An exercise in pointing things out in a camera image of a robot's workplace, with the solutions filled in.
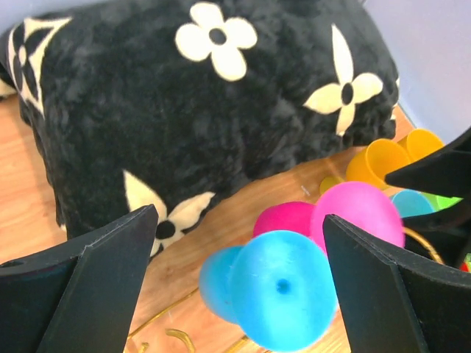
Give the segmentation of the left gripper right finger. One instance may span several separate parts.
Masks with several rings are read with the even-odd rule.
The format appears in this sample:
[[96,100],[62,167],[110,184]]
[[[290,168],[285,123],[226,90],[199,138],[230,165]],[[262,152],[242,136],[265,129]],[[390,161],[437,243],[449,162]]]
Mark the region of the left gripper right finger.
[[470,274],[337,215],[323,230],[352,352],[470,351]]

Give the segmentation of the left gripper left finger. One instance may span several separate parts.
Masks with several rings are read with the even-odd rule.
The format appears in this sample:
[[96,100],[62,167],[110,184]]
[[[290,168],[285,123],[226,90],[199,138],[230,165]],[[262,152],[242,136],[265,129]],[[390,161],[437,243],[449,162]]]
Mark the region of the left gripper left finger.
[[1,351],[124,351],[157,220],[144,206],[1,264]]

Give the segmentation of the blue wine glass front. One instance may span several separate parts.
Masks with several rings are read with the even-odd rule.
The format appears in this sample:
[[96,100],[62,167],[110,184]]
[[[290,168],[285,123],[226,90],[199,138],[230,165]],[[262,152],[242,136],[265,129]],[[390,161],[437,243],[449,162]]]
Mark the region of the blue wine glass front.
[[427,215],[435,212],[431,202],[415,190],[402,190],[389,197],[401,218]]

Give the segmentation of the red wine glass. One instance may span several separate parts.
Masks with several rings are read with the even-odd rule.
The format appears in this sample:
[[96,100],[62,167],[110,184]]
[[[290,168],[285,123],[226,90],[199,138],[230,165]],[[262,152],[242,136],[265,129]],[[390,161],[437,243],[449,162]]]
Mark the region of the red wine glass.
[[464,261],[460,266],[459,269],[464,272],[470,272],[470,262]]

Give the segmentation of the green wine glass back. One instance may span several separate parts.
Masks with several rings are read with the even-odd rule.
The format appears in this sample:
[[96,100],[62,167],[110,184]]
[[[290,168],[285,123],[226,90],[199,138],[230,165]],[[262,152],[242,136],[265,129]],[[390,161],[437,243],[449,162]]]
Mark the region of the green wine glass back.
[[449,208],[462,200],[462,198],[459,197],[439,196],[425,192],[422,192],[422,195],[432,204],[435,211],[440,211]]

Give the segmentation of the yellow wine glass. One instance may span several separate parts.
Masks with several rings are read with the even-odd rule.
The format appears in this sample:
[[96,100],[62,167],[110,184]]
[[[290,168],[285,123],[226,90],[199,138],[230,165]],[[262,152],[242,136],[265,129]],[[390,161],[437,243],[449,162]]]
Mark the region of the yellow wine glass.
[[386,175],[410,163],[407,151],[398,143],[383,138],[375,140],[348,162],[344,176],[325,177],[319,194],[342,182],[365,182],[384,190],[388,187]]
[[405,149],[412,162],[421,160],[445,146],[437,135],[426,129],[413,129],[397,143]]

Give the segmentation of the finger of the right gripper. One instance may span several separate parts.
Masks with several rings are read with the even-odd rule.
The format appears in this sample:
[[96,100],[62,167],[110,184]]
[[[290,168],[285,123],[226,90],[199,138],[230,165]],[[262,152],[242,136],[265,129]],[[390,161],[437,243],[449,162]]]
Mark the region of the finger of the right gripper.
[[470,197],[470,130],[433,154],[386,175],[388,185],[446,197]]
[[470,200],[435,213],[404,218],[403,223],[425,240],[445,265],[463,268],[470,253]]

